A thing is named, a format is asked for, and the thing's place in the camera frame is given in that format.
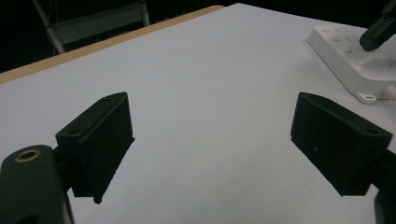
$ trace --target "wooden table edge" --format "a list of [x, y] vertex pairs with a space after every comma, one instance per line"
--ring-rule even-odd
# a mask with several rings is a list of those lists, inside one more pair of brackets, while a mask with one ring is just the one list
[[162, 22], [152, 24], [150, 26], [129, 32], [127, 34], [118, 35], [118, 36], [109, 38], [107, 40], [104, 40], [104, 41], [101, 41], [101, 42], [98, 42], [98, 43], [95, 43], [95, 44], [92, 44], [92, 45], [89, 45], [89, 46], [86, 46], [86, 47], [83, 47], [80, 49], [75, 49], [75, 50], [66, 52], [64, 54], [57, 55], [55, 57], [51, 57], [51, 58], [48, 58], [48, 59], [45, 59], [45, 60], [42, 60], [42, 61], [39, 61], [36, 63], [30, 63], [25, 66], [6, 71], [4, 73], [0, 73], [0, 84], [15, 80], [20, 77], [25, 77], [25, 76], [31, 75], [33, 73], [45, 70], [47, 68], [51, 68], [51, 67], [56, 66], [61, 63], [67, 63], [69, 61], [75, 60], [82, 56], [94, 53], [98, 50], [106, 49], [113, 45], [122, 43], [124, 41], [130, 40], [133, 38], [137, 38], [141, 35], [146, 35], [146, 34], [154, 32], [154, 31], [158, 31], [158, 30], [164, 29], [166, 27], [182, 23], [183, 21], [192, 20], [194, 18], [203, 16], [205, 14], [208, 14], [210, 12], [213, 12], [213, 11], [216, 11], [216, 10], [219, 10], [222, 8], [224, 8], [224, 7], [223, 6], [206, 7], [206, 8], [203, 8], [203, 9], [200, 9], [197, 11], [193, 11], [191, 13], [188, 13], [188, 14], [185, 14], [182, 16], [175, 17], [175, 18], [167, 20], [167, 21], [162, 21]]

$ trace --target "white table surface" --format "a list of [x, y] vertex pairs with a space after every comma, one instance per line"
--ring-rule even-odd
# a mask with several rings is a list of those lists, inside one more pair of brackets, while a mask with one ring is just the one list
[[3, 84], [0, 159], [127, 91], [136, 140], [100, 205], [69, 192], [77, 223], [375, 223], [376, 188], [340, 197], [290, 141], [300, 91], [396, 132], [395, 103], [362, 105], [308, 45], [323, 23], [233, 5]]

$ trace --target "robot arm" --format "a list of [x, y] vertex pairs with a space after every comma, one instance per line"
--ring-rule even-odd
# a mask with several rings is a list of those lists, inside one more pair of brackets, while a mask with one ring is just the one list
[[382, 11], [382, 17], [361, 36], [361, 47], [366, 51], [378, 49], [395, 32], [396, 0], [390, 0]]

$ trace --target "white power strip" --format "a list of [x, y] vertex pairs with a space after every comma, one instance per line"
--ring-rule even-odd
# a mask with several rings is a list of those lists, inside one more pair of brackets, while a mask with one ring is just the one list
[[318, 25], [308, 42], [347, 90], [364, 104], [396, 100], [396, 61], [381, 48], [366, 52], [362, 32], [341, 24]]

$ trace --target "dark background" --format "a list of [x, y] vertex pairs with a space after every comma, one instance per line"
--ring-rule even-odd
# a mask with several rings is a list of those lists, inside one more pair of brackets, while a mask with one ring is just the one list
[[[50, 0], [41, 0], [45, 10], [50, 8]], [[52, 0], [50, 20], [55, 21], [55, 0]], [[325, 21], [334, 21], [360, 27], [369, 27], [381, 15], [385, 0], [147, 0], [151, 23], [163, 21], [203, 7], [234, 3], [263, 7], [294, 15]], [[58, 21], [89, 15], [101, 10], [131, 3], [131, 0], [56, 0]], [[3, 1], [0, 7], [0, 72], [28, 63], [34, 63], [53, 55], [53, 46], [48, 40], [43, 21], [38, 16], [31, 0]], [[124, 27], [126, 31], [141, 27], [134, 24]], [[66, 49], [75, 49], [114, 34], [106, 33], [80, 41]]]

